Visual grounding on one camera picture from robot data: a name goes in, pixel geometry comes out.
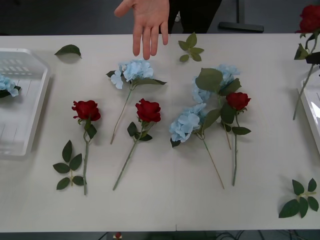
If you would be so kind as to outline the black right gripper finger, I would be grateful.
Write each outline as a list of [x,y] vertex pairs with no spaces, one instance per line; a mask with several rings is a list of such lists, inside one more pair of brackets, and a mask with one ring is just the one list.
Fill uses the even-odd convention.
[[306,62],[311,65],[320,65],[320,52],[314,52],[305,58]]

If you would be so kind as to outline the person's hand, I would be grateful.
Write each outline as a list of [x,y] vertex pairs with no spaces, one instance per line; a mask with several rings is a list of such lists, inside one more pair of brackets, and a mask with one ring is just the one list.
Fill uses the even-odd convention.
[[129,10],[133,11],[133,43],[135,56],[142,51],[143,58],[149,60],[158,51],[159,35],[162,43],[168,44],[168,19],[170,3],[168,0],[123,0],[115,9],[114,15],[123,17]]

